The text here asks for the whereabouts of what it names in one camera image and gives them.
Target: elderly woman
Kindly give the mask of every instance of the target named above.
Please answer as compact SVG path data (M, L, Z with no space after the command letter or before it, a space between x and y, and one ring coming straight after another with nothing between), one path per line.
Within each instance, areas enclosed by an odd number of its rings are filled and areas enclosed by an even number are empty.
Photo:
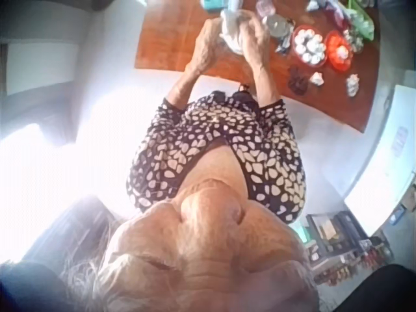
M268 34L249 17L240 33L257 101L240 91L188 103L215 63L221 21L207 20L135 155L127 192L143 214L117 229L94 287L110 311L317 309L287 225L304 206L302 162L268 67Z

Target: brown table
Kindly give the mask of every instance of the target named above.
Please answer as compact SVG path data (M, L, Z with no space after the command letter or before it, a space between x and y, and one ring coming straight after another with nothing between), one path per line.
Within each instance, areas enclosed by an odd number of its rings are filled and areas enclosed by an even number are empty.
M255 10L255 0L244 0L243 8ZM305 12L305 0L274 0L276 11L292 18L297 25L310 24L325 37L335 27L321 10ZM304 96L294 94L287 86L289 67L298 66L310 77L316 70L302 64L291 51L283 56L274 52L271 44L271 68L279 91L289 98L312 106L327 115L364 132L369 120L380 61L380 28L378 11L368 11L376 24L376 39L366 43L361 54L354 55L351 68L346 73L335 71L329 61L318 71L323 73L322 87L309 85ZM194 44L204 21L218 14L210 14L201 7L199 0L149 0L144 18L135 68L183 71L190 61ZM345 80L351 73L360 78L356 97L346 94ZM242 83L252 83L252 73L244 58L228 51L206 75L221 77Z

